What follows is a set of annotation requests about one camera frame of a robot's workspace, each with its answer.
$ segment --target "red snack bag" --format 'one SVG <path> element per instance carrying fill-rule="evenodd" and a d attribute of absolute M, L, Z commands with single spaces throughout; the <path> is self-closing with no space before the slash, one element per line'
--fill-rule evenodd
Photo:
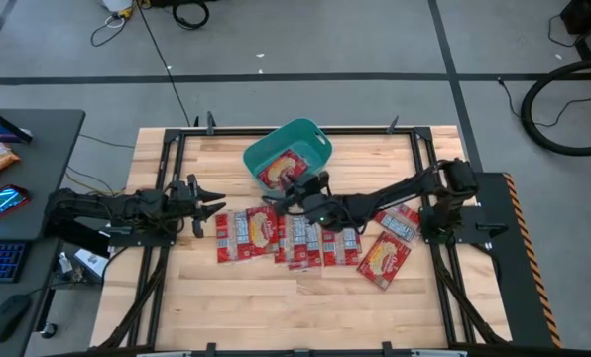
<path fill-rule="evenodd" d="M 317 227 L 306 226 L 306 260 L 289 263 L 289 270 L 300 270 L 322 266 L 322 256 L 319 252 L 319 234 Z"/>
<path fill-rule="evenodd" d="M 267 165 L 257 178 L 268 188 L 283 189 L 284 182 L 290 182 L 289 177 L 297 178 L 306 171 L 308 165 L 298 154 L 286 150 L 273 162 Z"/>
<path fill-rule="evenodd" d="M 340 233 L 322 230 L 324 265 L 357 265 L 361 252 L 359 234 L 353 228 Z"/>
<path fill-rule="evenodd" d="M 285 222 L 287 246 L 285 258 L 287 263 L 304 262 L 308 258 L 306 250 L 306 227 L 308 220 L 304 217 L 288 217 Z"/>
<path fill-rule="evenodd" d="M 357 271 L 385 290 L 410 252 L 411 249 L 399 238 L 388 232 L 382 232 L 357 267 Z"/>
<path fill-rule="evenodd" d="M 249 242 L 249 228 L 245 212 L 229 212 L 217 214 L 216 242 L 218 263 L 236 262 L 252 256 L 252 245 Z"/>
<path fill-rule="evenodd" d="M 408 244 L 413 243 L 419 235 L 418 213 L 404 204 L 377 213 L 375 221 Z"/>
<path fill-rule="evenodd" d="M 252 256 L 278 251 L 278 219 L 270 206 L 247 209 Z"/>
<path fill-rule="evenodd" d="M 278 252 L 274 256 L 274 263 L 284 263 L 287 261 L 286 246 L 287 246 L 287 232 L 285 229 L 284 216 L 278 217 Z"/>

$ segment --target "orange and black hazard tape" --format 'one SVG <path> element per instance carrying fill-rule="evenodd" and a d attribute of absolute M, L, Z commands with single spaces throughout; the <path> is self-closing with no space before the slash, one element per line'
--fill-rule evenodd
<path fill-rule="evenodd" d="M 521 210 L 521 204 L 518 201 L 518 196 L 516 195 L 516 188 L 514 187 L 514 179 L 509 174 L 503 174 L 503 176 L 505 176 L 505 180 L 507 182 L 507 187 L 510 190 L 510 196 L 512 197 L 512 206 L 514 207 L 514 213 L 516 213 L 518 225 L 521 229 L 521 236 L 523 237 L 523 241 L 525 243 L 525 249 L 527 250 L 527 256 L 530 258 L 530 266 L 532 267 L 533 279 L 535 280 L 535 288 L 537 289 L 537 293 L 540 296 L 540 302 L 542 303 L 542 310 L 544 311 L 544 316 L 546 317 L 546 324 L 549 327 L 549 332 L 551 332 L 551 340 L 553 341 L 553 344 L 555 345 L 555 347 L 562 348 L 562 342 L 560 341 L 560 336 L 557 332 L 557 326 L 555 325 L 555 319 L 553 318 L 553 313 L 551 312 L 551 306 L 549 305 L 549 299 L 546 297 L 546 290 L 544 289 L 544 284 L 542 283 L 542 276 L 540 275 L 540 268 L 537 265 L 535 253 L 533 252 L 532 238 L 530 238 L 530 234 L 527 230 L 527 226 L 525 225 L 525 217 L 523 216 L 523 211 Z"/>

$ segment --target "keyboard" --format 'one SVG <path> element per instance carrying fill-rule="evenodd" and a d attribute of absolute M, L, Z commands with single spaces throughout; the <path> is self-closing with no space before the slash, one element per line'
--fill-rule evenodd
<path fill-rule="evenodd" d="M 16 283 L 29 243 L 0 241 L 0 283 Z"/>

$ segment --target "plastic bin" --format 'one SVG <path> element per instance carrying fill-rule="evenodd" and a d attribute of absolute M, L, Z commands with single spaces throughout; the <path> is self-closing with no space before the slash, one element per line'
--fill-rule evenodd
<path fill-rule="evenodd" d="M 284 196 L 281 190 L 271 189 L 261 182 L 258 174 L 289 149 L 306 161 L 308 168 L 305 172 L 309 174 L 321 172 L 333 152 L 333 146 L 326 135 L 308 119 L 295 119 L 269 133 L 243 153 L 245 166 L 266 195 Z"/>

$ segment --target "wooden table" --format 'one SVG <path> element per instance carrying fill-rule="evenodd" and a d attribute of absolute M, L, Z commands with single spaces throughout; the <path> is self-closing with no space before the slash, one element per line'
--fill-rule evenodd
<path fill-rule="evenodd" d="M 464 158 L 455 126 L 431 129 L 439 159 Z M 164 131 L 140 131 L 128 192 L 154 186 Z M 334 150 L 326 168 L 333 193 L 371 192 L 415 173 L 408 139 L 329 138 Z M 185 144 L 181 177 L 196 174 L 204 189 L 227 194 L 226 209 L 257 206 L 261 192 L 243 165 L 242 152 L 258 139 L 192 137 Z M 427 163 L 424 148 L 422 152 Z M 173 162 L 171 155 L 170 172 Z M 416 200 L 409 205 L 418 208 L 419 204 Z M 221 350 L 379 349 L 382 341 L 392 341 L 394 348 L 446 346 L 434 269 L 424 244 L 413 249 L 395 281 L 382 292 L 355 267 L 291 272 L 274 264 L 273 256 L 219 265 L 214 222 L 208 220 L 203 228 L 203 239 L 191 236 L 190 228 L 183 230 L 171 250 L 157 350 L 204 350 L 208 342 L 216 342 Z M 381 231 L 376 223 L 368 226 L 362 256 Z M 509 340 L 490 257 L 465 245 L 457 249 L 468 297 L 495 331 Z M 91 345 L 109 336 L 132 303 L 142 252 L 142 248 L 130 248 L 109 267 Z M 453 298 L 450 301 L 462 341 L 458 307 Z M 149 316 L 146 306 L 140 343 L 145 341 Z"/>

